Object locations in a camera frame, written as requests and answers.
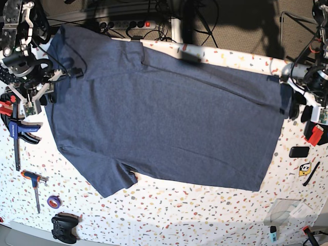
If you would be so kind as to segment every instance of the t-shirt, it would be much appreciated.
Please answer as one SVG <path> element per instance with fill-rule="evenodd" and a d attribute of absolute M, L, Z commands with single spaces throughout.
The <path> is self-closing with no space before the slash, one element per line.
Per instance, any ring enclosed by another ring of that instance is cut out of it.
<path fill-rule="evenodd" d="M 84 71 L 56 83 L 46 112 L 59 151 L 103 197 L 135 184 L 134 172 L 259 190 L 289 111 L 291 89 L 276 78 L 73 26 L 48 51 Z"/>

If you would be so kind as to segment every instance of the speckled tablecloth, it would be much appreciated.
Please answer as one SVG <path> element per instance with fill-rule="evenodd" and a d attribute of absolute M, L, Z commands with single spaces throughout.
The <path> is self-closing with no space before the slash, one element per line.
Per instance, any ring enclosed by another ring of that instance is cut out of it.
<path fill-rule="evenodd" d="M 146 41 L 144 46 L 179 56 L 181 50 L 199 57 L 199 62 L 258 71 L 288 73 L 282 60 L 240 52 Z M 304 74 L 299 66 L 297 73 Z M 0 83 L 0 92 L 5 88 Z M 27 118 L 42 122 L 38 145 L 20 141 L 22 170 L 49 177 L 39 185 L 41 213 L 35 208 L 31 181 L 15 170 L 13 140 L 0 123 L 0 217 L 50 231 L 51 218 L 58 212 L 80 216 L 79 238 L 116 245 L 283 245 L 305 240 L 301 228 L 312 225 L 327 200 L 327 146 L 311 147 L 308 158 L 289 158 L 295 145 L 309 146 L 303 139 L 304 124 L 286 120 L 259 192 L 207 187 L 166 181 L 137 174 L 138 183 L 127 190 L 102 198 L 56 149 L 44 110 Z M 307 176 L 299 177 L 299 166 L 308 161 L 321 164 L 308 186 Z M 50 195 L 58 195 L 63 205 L 52 209 Z M 263 220 L 276 198 L 302 199 L 312 215 L 292 219 L 280 227 L 276 244 L 270 243 L 269 228 Z"/>

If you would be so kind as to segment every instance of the purple tape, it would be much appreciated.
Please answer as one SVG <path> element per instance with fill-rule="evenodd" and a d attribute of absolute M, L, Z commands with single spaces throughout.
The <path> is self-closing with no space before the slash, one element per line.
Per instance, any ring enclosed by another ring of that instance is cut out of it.
<path fill-rule="evenodd" d="M 58 196 L 50 196 L 47 200 L 47 203 L 53 209 L 58 209 L 60 207 L 60 205 L 62 204 L 62 202 L 58 198 Z"/>

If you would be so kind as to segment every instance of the screwdriver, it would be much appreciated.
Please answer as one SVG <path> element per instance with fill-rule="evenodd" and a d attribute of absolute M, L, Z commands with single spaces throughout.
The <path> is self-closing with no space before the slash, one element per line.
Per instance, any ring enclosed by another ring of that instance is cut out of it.
<path fill-rule="evenodd" d="M 38 191 L 37 191 L 37 183 L 38 182 L 46 183 L 47 182 L 47 179 L 44 178 L 44 177 L 41 177 L 41 176 L 39 176 L 37 174 L 28 172 L 28 171 L 22 171 L 21 172 L 21 175 L 24 178 L 27 178 L 27 179 L 32 180 L 32 186 L 33 186 L 33 189 L 35 191 L 35 199 L 36 199 L 37 213 L 39 214 L 40 213 L 40 203 L 39 203 L 39 195 L 38 195 Z"/>

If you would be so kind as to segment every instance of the floor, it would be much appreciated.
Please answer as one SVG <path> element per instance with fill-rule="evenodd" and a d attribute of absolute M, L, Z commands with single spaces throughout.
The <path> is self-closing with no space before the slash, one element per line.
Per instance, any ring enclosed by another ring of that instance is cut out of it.
<path fill-rule="evenodd" d="M 76 0 L 71 5 L 63 1 L 43 0 L 43 6 L 48 15 L 57 15 L 80 10 L 87 6 L 111 3 L 131 3 L 137 0 Z M 215 23 L 217 9 L 214 0 L 202 0 L 204 7 L 199 11 L 212 29 Z M 282 11 L 290 11 L 306 17 L 312 17 L 312 0 L 216 0 L 219 4 L 218 24 L 214 28 L 213 36 L 219 48 L 242 51 L 275 58 L 293 60 L 312 38 L 312 34 L 286 17 L 284 19 L 283 49 L 280 49 L 279 17 Z M 313 30 L 313 25 L 306 25 Z M 195 20 L 195 29 L 206 31 L 199 18 Z M 143 31 L 131 32 L 133 35 L 144 35 Z M 158 37 L 157 32 L 151 33 L 147 39 Z M 201 45 L 208 37 L 207 34 L 194 32 L 194 44 Z M 214 47 L 211 38 L 204 43 Z"/>

